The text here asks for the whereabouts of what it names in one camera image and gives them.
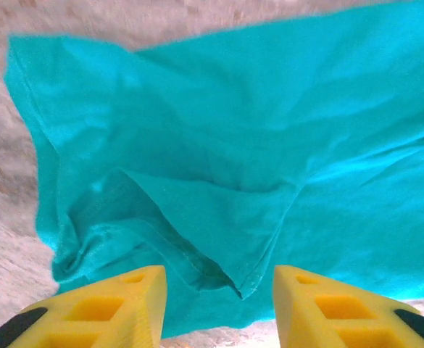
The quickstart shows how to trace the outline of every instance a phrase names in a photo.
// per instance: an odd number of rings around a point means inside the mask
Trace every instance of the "turquoise fabric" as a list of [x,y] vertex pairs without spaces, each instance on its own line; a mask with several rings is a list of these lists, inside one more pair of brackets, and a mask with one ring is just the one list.
[[424,297],[424,1],[138,52],[12,36],[59,292],[167,268],[164,337],[274,317],[277,264]]

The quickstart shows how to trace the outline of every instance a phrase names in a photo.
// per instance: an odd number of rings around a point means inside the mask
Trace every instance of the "wrinkled cloth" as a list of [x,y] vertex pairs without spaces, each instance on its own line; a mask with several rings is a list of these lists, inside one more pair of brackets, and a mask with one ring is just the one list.
[[164,265],[164,337],[274,318],[278,264],[424,297],[424,1],[9,44],[59,293]]

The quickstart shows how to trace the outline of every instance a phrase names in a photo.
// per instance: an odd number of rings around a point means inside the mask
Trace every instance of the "teal shirt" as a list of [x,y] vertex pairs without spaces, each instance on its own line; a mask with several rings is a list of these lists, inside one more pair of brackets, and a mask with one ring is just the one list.
[[164,337],[274,318],[275,265],[424,297],[424,1],[143,51],[12,36],[59,292],[165,265]]

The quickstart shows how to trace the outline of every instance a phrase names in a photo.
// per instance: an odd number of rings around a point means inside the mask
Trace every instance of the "yellow plastic part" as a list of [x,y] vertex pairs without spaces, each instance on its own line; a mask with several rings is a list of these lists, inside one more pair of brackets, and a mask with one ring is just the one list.
[[9,347],[158,348],[166,301],[165,268],[140,268],[25,308],[48,312]]
[[281,348],[424,348],[394,310],[413,307],[291,266],[277,266]]

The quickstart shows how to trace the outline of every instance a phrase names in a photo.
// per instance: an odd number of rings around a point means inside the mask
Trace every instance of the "floor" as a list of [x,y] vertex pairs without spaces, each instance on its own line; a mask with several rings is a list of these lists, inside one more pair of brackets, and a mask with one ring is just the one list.
[[[68,32],[130,49],[221,28],[308,15],[365,0],[0,0],[0,325],[51,296],[51,251],[36,237],[35,153],[4,83],[7,34]],[[424,301],[413,302],[424,312]],[[163,347],[277,347],[274,322],[217,328],[165,340]]]

